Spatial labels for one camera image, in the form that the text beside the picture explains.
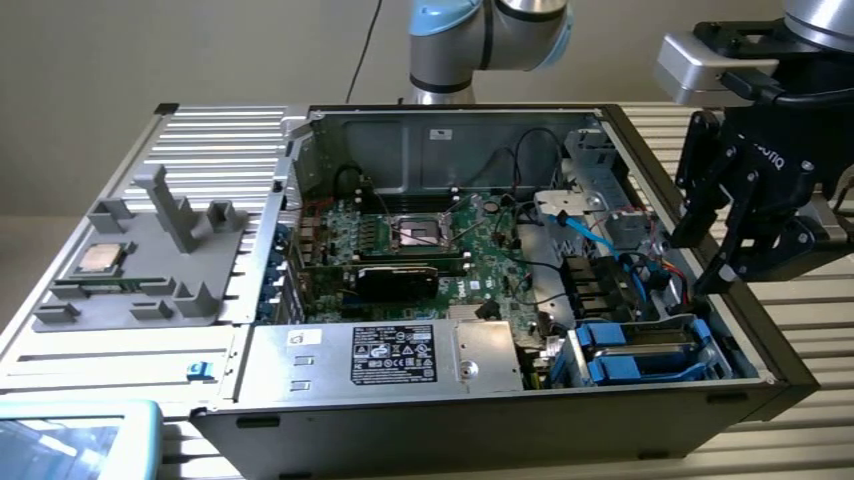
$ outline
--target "white slatted surface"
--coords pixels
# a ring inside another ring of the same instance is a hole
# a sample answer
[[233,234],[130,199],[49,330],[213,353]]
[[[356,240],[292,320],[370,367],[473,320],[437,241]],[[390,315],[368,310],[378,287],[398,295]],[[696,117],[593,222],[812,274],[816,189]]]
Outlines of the white slatted surface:
[[[631,104],[625,113],[672,175],[691,109]],[[186,181],[196,168],[189,167]],[[237,164],[218,164],[218,169]],[[721,227],[713,230],[717,237]],[[821,383],[821,391],[773,421],[733,426],[683,460],[653,460],[424,479],[659,479],[800,480],[854,478],[854,261],[833,262],[795,282],[756,285],[753,292]],[[164,479],[240,478],[186,423],[168,425]]]
[[[238,297],[245,259],[254,245],[254,228],[281,157],[282,107],[182,108],[162,120],[142,141],[133,163],[108,195],[120,195],[133,211],[152,211],[141,189],[129,185],[138,165],[162,164],[176,196],[196,209],[213,199],[229,199],[250,214],[249,227],[228,283]],[[224,313],[236,300],[224,302]],[[156,400],[166,416],[217,397],[234,329],[212,327],[38,334],[23,325],[0,364],[3,400]],[[189,364],[213,364],[214,380],[188,382]]]

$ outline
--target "black cable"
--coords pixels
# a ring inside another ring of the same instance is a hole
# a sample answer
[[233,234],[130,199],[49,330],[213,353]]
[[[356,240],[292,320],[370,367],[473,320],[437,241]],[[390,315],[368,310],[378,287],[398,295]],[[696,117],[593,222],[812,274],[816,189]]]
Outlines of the black cable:
[[352,73],[352,80],[349,80],[349,88],[346,89],[346,98],[344,100],[344,103],[349,103],[349,97],[352,96],[352,89],[356,86],[356,79],[358,78],[358,72],[361,71],[361,63],[364,62],[364,54],[368,52],[368,46],[370,45],[370,36],[373,35],[373,26],[376,25],[376,19],[378,17],[378,11],[381,8],[382,8],[382,0],[376,0],[376,10],[373,11],[373,18],[370,18],[370,26],[368,27],[368,34],[364,37],[364,46],[361,47],[358,64],[356,65],[356,71]]
[[555,135],[555,132],[548,130],[545,127],[533,127],[527,129],[521,134],[521,136],[519,137],[519,140],[516,140],[516,145],[513,147],[513,152],[512,152],[512,157],[513,157],[512,159],[512,181],[513,181],[512,191],[513,192],[516,191],[516,188],[519,187],[519,185],[521,185],[521,169],[519,168],[519,150],[521,148],[521,142],[524,141],[525,137],[535,132],[543,132],[548,134],[548,138],[551,139],[555,145],[555,152],[557,153],[556,164],[560,165],[560,161],[563,160],[563,145],[560,143],[560,140],[557,139],[557,136]]
[[334,175],[332,176],[332,198],[334,200],[340,200],[337,192],[337,182],[340,181],[341,175],[346,170],[354,170],[358,175],[361,175],[361,167],[358,165],[341,165],[340,167],[337,167],[337,170],[334,170]]
[[783,93],[772,104],[788,108],[833,108],[854,103],[854,88],[820,93]]
[[739,97],[760,105],[784,108],[835,108],[854,103],[854,88],[819,93],[788,93],[779,82],[755,68],[727,71],[720,84]]
[[839,190],[839,196],[836,197],[836,203],[832,206],[832,212],[839,213],[839,208],[841,208],[841,202],[844,202],[844,197],[848,196],[847,187]]
[[516,287],[512,289],[512,299],[515,300],[515,302],[520,305],[525,305],[525,306],[536,306],[536,305],[541,305],[545,302],[551,302],[555,298],[560,298],[563,296],[565,296],[565,292],[559,293],[556,295],[552,295],[551,297],[548,297],[544,300],[540,300],[537,302],[525,302],[523,300],[519,300],[519,286],[521,285],[521,282],[516,283]]

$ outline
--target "blue latch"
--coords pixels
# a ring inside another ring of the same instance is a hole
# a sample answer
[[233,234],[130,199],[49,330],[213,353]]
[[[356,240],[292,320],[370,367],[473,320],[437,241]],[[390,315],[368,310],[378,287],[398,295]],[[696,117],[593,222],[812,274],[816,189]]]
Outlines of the blue latch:
[[213,380],[213,364],[210,362],[196,362],[186,367],[186,380]]
[[581,347],[625,345],[625,335],[617,323],[585,323],[575,329],[575,334]]

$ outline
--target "warning label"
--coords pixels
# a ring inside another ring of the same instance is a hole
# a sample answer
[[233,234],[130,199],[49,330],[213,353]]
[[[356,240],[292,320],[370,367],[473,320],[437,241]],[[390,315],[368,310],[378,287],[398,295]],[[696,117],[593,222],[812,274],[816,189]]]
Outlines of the warning label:
[[349,380],[356,385],[434,382],[432,325],[354,327]]

